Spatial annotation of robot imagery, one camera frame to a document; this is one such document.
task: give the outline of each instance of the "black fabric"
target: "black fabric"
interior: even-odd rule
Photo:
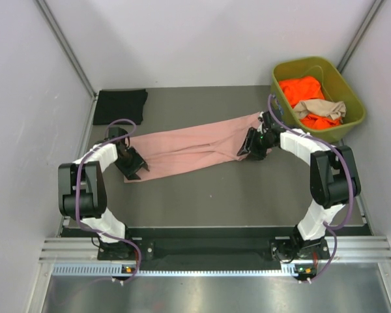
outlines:
[[[107,125],[116,119],[130,119],[140,125],[143,105],[148,98],[145,89],[133,91],[101,90],[98,94],[93,125]]]

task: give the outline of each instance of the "pink towel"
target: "pink towel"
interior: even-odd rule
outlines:
[[[250,127],[259,127],[259,113],[195,127],[156,132],[131,139],[149,170],[140,169],[140,181],[171,176],[215,164],[240,161],[237,156]]]

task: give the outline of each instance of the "green basket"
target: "green basket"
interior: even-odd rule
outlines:
[[[343,118],[342,125],[316,130],[304,126],[297,119],[278,82],[305,76],[313,76],[320,82],[326,100],[333,102],[344,101],[346,116]],[[330,61],[322,57],[306,57],[277,65],[272,72],[271,93],[276,95],[278,102],[273,105],[276,108],[278,104],[286,125],[296,125],[304,132],[309,132],[312,136],[330,143],[340,141],[353,127],[360,124],[366,116],[364,106],[339,71]]]

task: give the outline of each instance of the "orange cloth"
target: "orange cloth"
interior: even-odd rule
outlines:
[[[305,118],[300,120],[308,128],[312,129],[326,129],[341,125],[341,117],[338,119],[331,119],[315,114],[308,114]]]
[[[292,108],[301,100],[325,99],[319,81],[312,76],[282,80],[279,85]]]

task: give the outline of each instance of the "purple hose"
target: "purple hose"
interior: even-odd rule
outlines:
[[[284,129],[288,130],[289,132],[292,132],[293,134],[295,134],[297,136],[304,136],[303,134],[300,134],[299,132],[296,132],[295,130],[292,130],[291,128],[289,128],[286,125],[284,125],[275,116],[274,112],[272,111],[272,105],[271,105],[272,97],[274,97],[275,101],[278,103],[278,100],[276,99],[275,95],[272,95],[272,94],[269,95],[269,97],[268,97],[268,111],[271,114],[272,118],[275,120],[275,122],[277,124],[279,124],[281,127],[283,127]],[[346,214],[346,217],[343,220],[343,222],[340,223],[337,226],[329,226],[326,222],[323,223],[323,225],[325,225],[327,231],[333,236],[334,247],[333,247],[332,254],[330,255],[329,259],[327,260],[327,263],[325,264],[325,266],[312,279],[310,279],[310,283],[311,283],[311,282],[314,282],[316,279],[318,279],[328,269],[329,265],[332,263],[332,261],[334,259],[336,251],[338,249],[338,236],[336,236],[336,234],[334,233],[334,230],[339,230],[340,228],[344,227],[344,225],[346,225],[346,223],[348,223],[348,221],[350,220],[351,215],[352,215],[352,210],[353,210],[353,198],[354,197],[353,197],[353,186],[352,186],[351,173],[350,173],[350,171],[349,171],[349,169],[347,167],[345,159],[342,157],[340,152],[338,150],[336,150],[328,142],[326,142],[326,141],[324,141],[324,140],[322,140],[320,138],[313,137],[313,136],[311,136],[309,134],[305,135],[304,137],[305,138],[309,138],[309,139],[314,140],[314,141],[317,141],[317,142],[320,142],[323,145],[325,145],[328,148],[330,148],[330,150],[332,150],[334,152],[334,154],[339,158],[339,161],[340,161],[340,163],[341,163],[341,165],[343,167],[343,170],[345,171],[345,176],[346,176],[346,181],[347,181],[347,188],[348,188],[348,191],[349,191],[349,207],[348,207],[347,214]]]
[[[124,136],[119,136],[119,137],[116,137],[116,138],[113,138],[113,139],[110,139],[106,142],[103,142],[101,143],[100,145],[98,145],[98,147],[96,149],[99,149],[101,147],[104,147],[105,145],[108,145],[109,143],[113,143],[113,142],[116,142],[117,140],[123,140],[127,137],[129,137],[130,135],[132,135],[135,131],[136,131],[136,124],[129,120],[129,119],[118,119],[112,123],[109,124],[109,126],[107,127],[110,128],[111,126],[113,126],[114,124],[120,122],[120,121],[124,121],[124,122],[128,122],[130,124],[133,125],[133,130],[124,135]],[[81,160],[80,164],[78,165],[78,173],[77,173],[77,183],[76,183],[76,222],[78,224],[78,226],[84,230],[84,231],[93,231],[95,233],[102,233],[102,231],[100,230],[94,230],[92,228],[89,228],[87,226],[85,226],[83,223],[81,223],[81,218],[80,218],[80,185],[81,185],[81,171],[83,169],[83,165],[85,163],[85,161],[94,153],[94,149],[89,151]],[[116,236],[112,236],[108,233],[105,233],[104,234],[106,237],[109,237],[111,239],[114,239],[114,240],[118,240],[118,241],[122,241],[128,245],[131,245],[132,247],[134,247],[136,249],[136,251],[138,252],[138,260],[136,261],[136,269],[135,271],[132,273],[132,275],[129,277],[128,280],[125,280],[125,282],[130,282],[135,276],[136,276],[136,273],[138,272],[139,268],[140,268],[140,265],[141,265],[141,261],[142,261],[142,253],[139,249],[139,247],[133,243],[132,241],[130,240],[127,240],[127,239],[124,239],[124,238],[120,238],[120,237],[116,237]]]

